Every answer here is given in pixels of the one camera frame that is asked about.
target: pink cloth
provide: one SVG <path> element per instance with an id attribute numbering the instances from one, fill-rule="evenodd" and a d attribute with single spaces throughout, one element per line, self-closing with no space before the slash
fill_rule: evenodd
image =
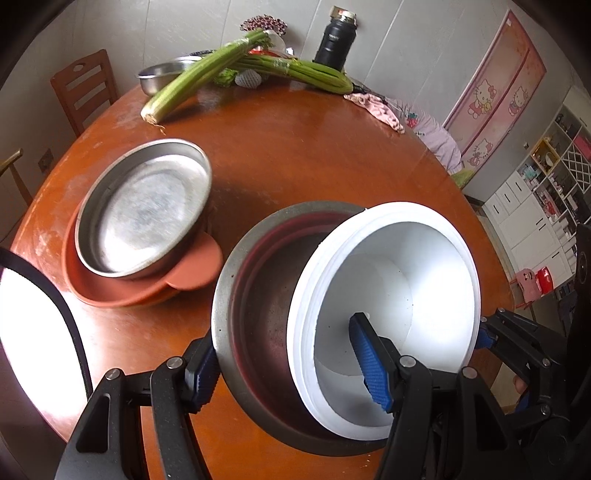
<path id="1" fill-rule="evenodd" d="M 404 133 L 404 126 L 400 123 L 398 117 L 379 97 L 371 93 L 351 93 L 350 95 L 344 95 L 344 97 L 355 105 L 365 108 L 371 115 L 391 126 L 397 132 Z"/>

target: white plastic bowl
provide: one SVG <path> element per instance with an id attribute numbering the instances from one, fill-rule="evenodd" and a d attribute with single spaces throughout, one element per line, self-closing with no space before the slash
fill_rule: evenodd
<path id="1" fill-rule="evenodd" d="M 338 435 L 378 440 L 388 437 L 392 415 L 363 384 L 348 333 L 356 312 L 429 368 L 465 366 L 478 332 L 480 289 L 453 225 L 416 203 L 368 209 L 320 244 L 295 288 L 287 355 L 304 404 Z"/>

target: stainless steel bowl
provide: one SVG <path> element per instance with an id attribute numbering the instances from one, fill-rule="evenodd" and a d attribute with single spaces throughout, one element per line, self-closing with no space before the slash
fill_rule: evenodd
<path id="1" fill-rule="evenodd" d="M 178 57 L 166 63 L 152 65 L 139 72 L 136 77 L 139 78 L 139 85 L 144 93 L 154 96 L 199 60 L 201 57 Z"/>
<path id="2" fill-rule="evenodd" d="M 320 425 L 299 396 L 285 346 L 291 297 L 307 261 L 332 230 L 362 210 L 307 202 L 265 218 L 228 257 L 213 299 L 213 344 L 234 398 L 267 433 L 317 455 L 360 455 L 384 445 Z"/>
<path id="3" fill-rule="evenodd" d="M 191 240 L 212 171 L 197 145 L 167 138 L 117 159 L 76 219 L 76 251 L 97 275 L 138 278 L 172 266 Z"/>

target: pink poster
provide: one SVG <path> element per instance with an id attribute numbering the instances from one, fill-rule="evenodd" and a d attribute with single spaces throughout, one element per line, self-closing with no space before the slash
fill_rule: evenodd
<path id="1" fill-rule="evenodd" d="M 454 175 L 462 188 L 513 127 L 546 73 L 529 36 L 510 10 L 476 76 L 446 122 L 462 152 Z"/>

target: black bottle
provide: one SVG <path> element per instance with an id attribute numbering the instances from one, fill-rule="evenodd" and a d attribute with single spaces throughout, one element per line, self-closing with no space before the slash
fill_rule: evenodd
<path id="1" fill-rule="evenodd" d="M 342 71 L 349 49 L 357 35 L 356 15 L 347 10 L 338 12 L 324 29 L 324 37 L 314 61 Z"/>

